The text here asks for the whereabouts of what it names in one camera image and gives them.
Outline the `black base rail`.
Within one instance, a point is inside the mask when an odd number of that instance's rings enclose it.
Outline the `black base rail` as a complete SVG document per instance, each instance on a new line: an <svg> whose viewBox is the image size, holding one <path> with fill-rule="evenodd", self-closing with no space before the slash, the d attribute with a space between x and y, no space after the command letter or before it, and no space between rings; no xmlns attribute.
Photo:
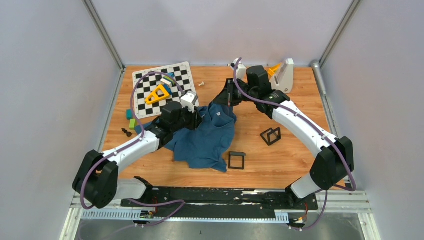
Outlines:
<svg viewBox="0 0 424 240"><path fill-rule="evenodd" d="M317 210L315 195L298 203L290 203L282 189L155 187L139 200L145 204L161 204L174 200L185 202L176 218L271 219L276 210Z"/></svg>

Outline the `green block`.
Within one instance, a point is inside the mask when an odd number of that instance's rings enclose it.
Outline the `green block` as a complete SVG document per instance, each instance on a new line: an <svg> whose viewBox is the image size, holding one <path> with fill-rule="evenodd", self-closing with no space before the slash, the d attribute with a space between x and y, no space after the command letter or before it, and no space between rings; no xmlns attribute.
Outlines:
<svg viewBox="0 0 424 240"><path fill-rule="evenodd" d="M136 126L137 126L137 121L134 118L130 119L129 120L129 129L134 130Z"/></svg>

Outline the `black white checkerboard sheet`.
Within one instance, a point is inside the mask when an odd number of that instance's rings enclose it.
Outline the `black white checkerboard sheet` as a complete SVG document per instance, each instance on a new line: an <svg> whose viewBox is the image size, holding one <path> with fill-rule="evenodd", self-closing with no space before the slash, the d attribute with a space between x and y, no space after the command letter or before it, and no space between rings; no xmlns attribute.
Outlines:
<svg viewBox="0 0 424 240"><path fill-rule="evenodd" d="M179 86L185 92L196 92L190 64L187 61L135 71L132 73L133 86L136 85L139 79L141 79L143 76L150 72L162 72L170 76L172 75L176 82L179 84ZM179 91L178 87L173 84L172 87L170 87L170 97L153 104L147 104L145 102L146 97L150 95L150 93L153 92L157 88L157 86L161 84L161 79L163 77L164 76L162 74L150 75L144 78L144 80L141 81L137 86L137 90L133 97L134 111L137 118L143 119L160 115L162 108L166 105L166 103L170 101L180 101L180 98L183 94Z"/></svg>

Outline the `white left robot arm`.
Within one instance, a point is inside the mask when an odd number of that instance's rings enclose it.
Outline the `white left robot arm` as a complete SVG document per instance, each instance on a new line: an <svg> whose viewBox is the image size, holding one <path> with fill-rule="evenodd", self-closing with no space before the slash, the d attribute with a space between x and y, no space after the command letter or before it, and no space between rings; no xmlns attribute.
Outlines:
<svg viewBox="0 0 424 240"><path fill-rule="evenodd" d="M77 172L72 188L79 193L84 209L102 209L114 200L134 199L140 206L149 206L153 193L141 177L120 179L121 172L145 155L153 153L181 129L195 130L203 121L196 106L183 106L171 101L142 132L126 143L98 152L89 151Z"/></svg>

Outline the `teal block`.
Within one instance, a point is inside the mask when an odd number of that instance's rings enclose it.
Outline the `teal block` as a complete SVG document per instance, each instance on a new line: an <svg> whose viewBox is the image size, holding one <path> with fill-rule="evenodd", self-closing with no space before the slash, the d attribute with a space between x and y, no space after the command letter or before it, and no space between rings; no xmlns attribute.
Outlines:
<svg viewBox="0 0 424 240"><path fill-rule="evenodd" d="M131 120L132 118L133 118L133 113L132 113L131 109L127 109L126 110L126 119Z"/></svg>

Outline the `blue shirt garment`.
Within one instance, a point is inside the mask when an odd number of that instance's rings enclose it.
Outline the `blue shirt garment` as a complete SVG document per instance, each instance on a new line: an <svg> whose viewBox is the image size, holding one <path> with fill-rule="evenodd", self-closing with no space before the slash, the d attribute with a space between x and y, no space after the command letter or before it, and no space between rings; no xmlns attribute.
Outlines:
<svg viewBox="0 0 424 240"><path fill-rule="evenodd" d="M177 131L164 147L173 152L178 162L187 162L192 169L207 169L225 173L227 164L222 155L235 137L237 116L232 108L211 102L199 108L202 123L197 129Z"/></svg>

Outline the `white wedge stand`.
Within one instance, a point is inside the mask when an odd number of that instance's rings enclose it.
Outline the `white wedge stand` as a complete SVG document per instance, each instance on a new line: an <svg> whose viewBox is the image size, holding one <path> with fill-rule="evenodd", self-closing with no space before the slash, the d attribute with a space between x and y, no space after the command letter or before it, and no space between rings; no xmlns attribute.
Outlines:
<svg viewBox="0 0 424 240"><path fill-rule="evenodd" d="M269 81L273 90L289 94L294 86L294 60L292 58L284 60L279 75L270 76Z"/></svg>

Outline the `black chess piece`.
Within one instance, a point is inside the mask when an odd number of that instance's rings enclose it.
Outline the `black chess piece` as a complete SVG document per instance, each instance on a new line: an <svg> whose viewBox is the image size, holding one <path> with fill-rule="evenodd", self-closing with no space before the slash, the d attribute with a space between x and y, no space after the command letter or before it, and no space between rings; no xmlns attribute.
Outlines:
<svg viewBox="0 0 424 240"><path fill-rule="evenodd" d="M132 136L132 133L128 130L126 130L125 128L122 128L121 131L128 137L130 138Z"/></svg>

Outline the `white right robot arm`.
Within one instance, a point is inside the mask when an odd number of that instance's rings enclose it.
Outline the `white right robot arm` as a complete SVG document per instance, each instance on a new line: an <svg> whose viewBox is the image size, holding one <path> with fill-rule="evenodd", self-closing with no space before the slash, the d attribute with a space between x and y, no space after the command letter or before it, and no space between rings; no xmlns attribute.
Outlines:
<svg viewBox="0 0 424 240"><path fill-rule="evenodd" d="M354 149L348 137L337 137L314 123L270 82L263 66L247 68L233 62L229 67L233 77L226 80L214 103L235 107L241 102L253 102L259 112L288 129L315 157L309 173L285 189L290 208L298 209L309 195L337 187L345 177L353 178Z"/></svg>

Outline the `black square frame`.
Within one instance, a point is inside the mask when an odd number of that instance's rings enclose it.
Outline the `black square frame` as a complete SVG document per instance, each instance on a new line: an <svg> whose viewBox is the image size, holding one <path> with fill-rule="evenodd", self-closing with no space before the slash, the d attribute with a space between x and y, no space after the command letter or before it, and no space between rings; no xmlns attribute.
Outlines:
<svg viewBox="0 0 424 240"><path fill-rule="evenodd" d="M233 170L245 169L245 152L230 151L228 153L228 168Z"/></svg>

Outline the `yellow triangle frame toy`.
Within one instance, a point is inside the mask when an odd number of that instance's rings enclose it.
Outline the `yellow triangle frame toy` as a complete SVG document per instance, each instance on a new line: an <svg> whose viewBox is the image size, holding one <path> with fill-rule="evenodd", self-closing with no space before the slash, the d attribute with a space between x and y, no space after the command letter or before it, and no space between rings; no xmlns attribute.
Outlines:
<svg viewBox="0 0 424 240"><path fill-rule="evenodd" d="M167 85L158 85L146 98L145 103L152 105L162 100L166 100L172 94L171 89Z"/></svg>

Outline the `yellow plastic piece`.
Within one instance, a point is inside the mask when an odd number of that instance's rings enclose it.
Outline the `yellow plastic piece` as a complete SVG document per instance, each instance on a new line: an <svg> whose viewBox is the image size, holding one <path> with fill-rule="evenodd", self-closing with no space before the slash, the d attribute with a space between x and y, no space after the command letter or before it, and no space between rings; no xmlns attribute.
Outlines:
<svg viewBox="0 0 424 240"><path fill-rule="evenodd" d="M273 76L274 76L274 77L277 77L277 76L280 74L280 72L281 72L282 65L283 65L283 63L282 63L282 62L280 62L280 63L278 63L277 65L270 67L270 68L267 70L268 75L269 75L270 77L273 77Z"/></svg>

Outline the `stacked colour blocks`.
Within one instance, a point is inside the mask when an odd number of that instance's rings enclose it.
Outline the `stacked colour blocks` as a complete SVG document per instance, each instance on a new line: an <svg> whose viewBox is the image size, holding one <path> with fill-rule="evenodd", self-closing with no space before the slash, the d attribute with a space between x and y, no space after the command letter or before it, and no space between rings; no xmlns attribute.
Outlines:
<svg viewBox="0 0 424 240"><path fill-rule="evenodd" d="M173 93L172 88L176 86L174 77L175 74L173 72L169 72L168 76L162 75L162 79L160 80L162 82L162 85L170 95Z"/></svg>

